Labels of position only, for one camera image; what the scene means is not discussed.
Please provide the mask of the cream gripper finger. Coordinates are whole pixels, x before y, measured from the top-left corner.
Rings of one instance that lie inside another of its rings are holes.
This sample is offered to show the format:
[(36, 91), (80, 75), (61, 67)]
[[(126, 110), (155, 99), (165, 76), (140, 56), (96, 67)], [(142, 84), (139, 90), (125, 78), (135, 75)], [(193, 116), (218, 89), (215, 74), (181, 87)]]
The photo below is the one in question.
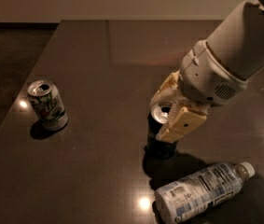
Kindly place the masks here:
[(172, 106), (173, 104), (185, 105), (188, 102), (188, 98), (181, 91), (179, 84), (180, 73), (178, 71), (172, 72), (159, 89), (156, 91), (150, 101), (150, 108), (153, 109), (156, 106)]
[(199, 128), (207, 119), (202, 112), (181, 104), (173, 104), (169, 117), (159, 131), (159, 140), (174, 143)]

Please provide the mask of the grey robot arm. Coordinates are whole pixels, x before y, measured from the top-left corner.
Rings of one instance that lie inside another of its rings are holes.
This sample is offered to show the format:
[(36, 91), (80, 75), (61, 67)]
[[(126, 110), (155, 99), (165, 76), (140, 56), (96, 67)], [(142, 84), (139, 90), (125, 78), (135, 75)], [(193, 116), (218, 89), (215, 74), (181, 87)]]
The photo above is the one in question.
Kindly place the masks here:
[(264, 0), (244, 1), (195, 44), (155, 93), (155, 139), (172, 144), (200, 127), (210, 107), (228, 104), (263, 67)]

